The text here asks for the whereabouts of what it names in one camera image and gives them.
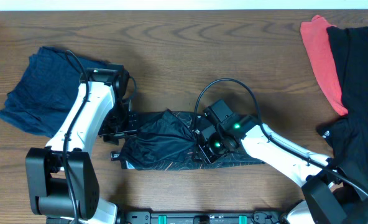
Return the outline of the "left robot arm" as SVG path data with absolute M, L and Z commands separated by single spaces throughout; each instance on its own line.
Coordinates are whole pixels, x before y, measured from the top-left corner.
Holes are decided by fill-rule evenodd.
M 91 162 L 96 138 L 117 144 L 129 127 L 131 76 L 123 65 L 87 68 L 60 129 L 45 147 L 29 149 L 25 168 L 30 208 L 47 223 L 119 223 L 116 204 L 101 198 Z

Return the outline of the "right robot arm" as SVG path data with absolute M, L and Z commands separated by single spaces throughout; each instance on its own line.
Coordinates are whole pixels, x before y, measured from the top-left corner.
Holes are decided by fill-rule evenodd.
M 289 141 L 252 115 L 207 112 L 210 125 L 200 129 L 198 116 L 191 129 L 207 163 L 241 147 L 287 176 L 301 188 L 304 201 L 290 210 L 287 223 L 368 223 L 368 186 L 349 162 L 336 162 Z

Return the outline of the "black patterned cycling jersey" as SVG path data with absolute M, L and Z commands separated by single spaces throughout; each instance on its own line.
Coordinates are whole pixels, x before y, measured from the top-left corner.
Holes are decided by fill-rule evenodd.
M 112 161 L 122 169 L 135 170 L 197 170 L 259 165 L 259 159 L 230 153 L 212 164 L 193 160 L 195 137 L 190 131 L 191 112 L 165 110 L 137 114 L 134 135 L 125 138 L 120 151 L 112 151 Z

